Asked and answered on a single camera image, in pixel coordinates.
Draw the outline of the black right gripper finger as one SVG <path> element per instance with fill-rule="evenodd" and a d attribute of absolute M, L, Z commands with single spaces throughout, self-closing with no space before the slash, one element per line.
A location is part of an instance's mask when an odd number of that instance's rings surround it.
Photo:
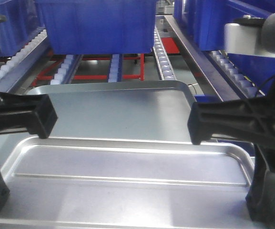
<path fill-rule="evenodd" d="M 255 146 L 254 176 L 245 200 L 253 221 L 275 221 L 275 150 Z"/>

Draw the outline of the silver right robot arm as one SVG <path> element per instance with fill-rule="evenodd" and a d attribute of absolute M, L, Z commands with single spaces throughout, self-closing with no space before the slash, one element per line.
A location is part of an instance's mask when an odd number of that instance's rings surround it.
<path fill-rule="evenodd" d="M 243 17 L 224 27 L 227 53 L 254 56 L 275 55 L 275 13 L 267 19 Z M 262 114 L 275 114 L 275 75 L 266 96 L 252 99 L 253 104 L 267 104 Z M 246 197 L 253 220 L 271 223 L 275 217 L 275 118 L 266 116 L 270 139 L 255 142 L 255 173 Z"/>

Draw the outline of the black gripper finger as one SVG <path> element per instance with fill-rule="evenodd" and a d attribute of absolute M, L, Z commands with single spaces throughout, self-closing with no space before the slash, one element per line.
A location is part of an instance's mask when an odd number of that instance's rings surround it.
<path fill-rule="evenodd" d="M 221 103 L 194 103 L 187 125 L 194 145 L 214 135 L 226 135 L 275 148 L 275 101 L 265 96 Z"/>

